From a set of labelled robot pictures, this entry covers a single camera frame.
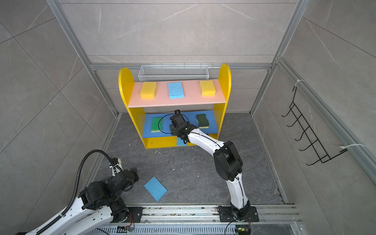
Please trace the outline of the light blue sponge row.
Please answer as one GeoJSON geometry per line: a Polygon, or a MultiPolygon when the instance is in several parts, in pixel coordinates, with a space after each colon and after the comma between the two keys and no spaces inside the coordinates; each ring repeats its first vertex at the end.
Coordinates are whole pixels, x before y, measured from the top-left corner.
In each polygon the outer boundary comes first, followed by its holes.
{"type": "Polygon", "coordinates": [[[187,146],[187,143],[185,143],[181,138],[177,138],[176,146],[187,146]]]}

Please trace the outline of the green yellow sponge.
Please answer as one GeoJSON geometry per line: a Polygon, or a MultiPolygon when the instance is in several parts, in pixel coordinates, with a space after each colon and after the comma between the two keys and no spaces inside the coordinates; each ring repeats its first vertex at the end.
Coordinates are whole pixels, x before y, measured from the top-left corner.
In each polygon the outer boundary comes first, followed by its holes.
{"type": "Polygon", "coordinates": [[[151,133],[161,132],[163,129],[163,117],[153,117],[151,123],[151,133]]]}

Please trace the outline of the dark green curved sponge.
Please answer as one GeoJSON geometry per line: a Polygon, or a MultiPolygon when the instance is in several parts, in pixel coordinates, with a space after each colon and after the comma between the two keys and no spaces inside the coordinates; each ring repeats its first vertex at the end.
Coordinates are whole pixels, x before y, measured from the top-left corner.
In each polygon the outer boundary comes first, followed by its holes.
{"type": "Polygon", "coordinates": [[[207,129],[210,126],[209,120],[207,119],[206,114],[197,114],[196,120],[198,123],[198,127],[200,129],[207,129]]]}

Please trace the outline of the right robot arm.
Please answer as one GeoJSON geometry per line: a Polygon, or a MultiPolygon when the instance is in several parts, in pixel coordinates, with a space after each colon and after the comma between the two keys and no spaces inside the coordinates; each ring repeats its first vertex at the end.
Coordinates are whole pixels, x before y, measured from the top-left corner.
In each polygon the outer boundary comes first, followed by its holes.
{"type": "Polygon", "coordinates": [[[226,181],[230,193],[230,205],[234,219],[243,221],[251,208],[242,182],[243,161],[233,142],[222,142],[202,132],[191,124],[180,110],[170,117],[170,133],[194,144],[212,155],[218,175],[226,181]]]}

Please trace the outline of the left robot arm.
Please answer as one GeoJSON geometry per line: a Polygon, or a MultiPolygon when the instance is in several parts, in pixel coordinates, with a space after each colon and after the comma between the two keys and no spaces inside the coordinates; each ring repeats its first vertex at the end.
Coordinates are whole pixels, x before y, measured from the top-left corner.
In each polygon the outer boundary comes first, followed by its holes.
{"type": "Polygon", "coordinates": [[[89,151],[82,159],[68,205],[30,235],[84,235],[107,223],[123,222],[133,218],[121,195],[133,189],[139,181],[137,169],[123,169],[121,161],[100,149],[89,151]],[[83,166],[94,153],[102,154],[109,162],[112,176],[94,181],[78,190],[83,166]]]}

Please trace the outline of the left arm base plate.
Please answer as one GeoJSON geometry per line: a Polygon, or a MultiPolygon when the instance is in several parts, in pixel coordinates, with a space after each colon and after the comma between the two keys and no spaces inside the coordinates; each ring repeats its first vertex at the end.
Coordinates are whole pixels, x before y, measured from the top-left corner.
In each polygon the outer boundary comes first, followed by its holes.
{"type": "Polygon", "coordinates": [[[143,210],[143,207],[128,207],[126,213],[124,214],[124,218],[120,222],[130,224],[132,219],[134,223],[140,223],[143,210]]]}

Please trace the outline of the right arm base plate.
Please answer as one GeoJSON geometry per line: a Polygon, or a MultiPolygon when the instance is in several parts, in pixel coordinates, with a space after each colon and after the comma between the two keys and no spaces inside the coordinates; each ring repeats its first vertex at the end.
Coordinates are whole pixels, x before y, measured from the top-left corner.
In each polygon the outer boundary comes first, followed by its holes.
{"type": "Polygon", "coordinates": [[[236,208],[218,206],[217,212],[221,222],[259,222],[259,215],[256,207],[250,206],[237,211],[236,208]]]}

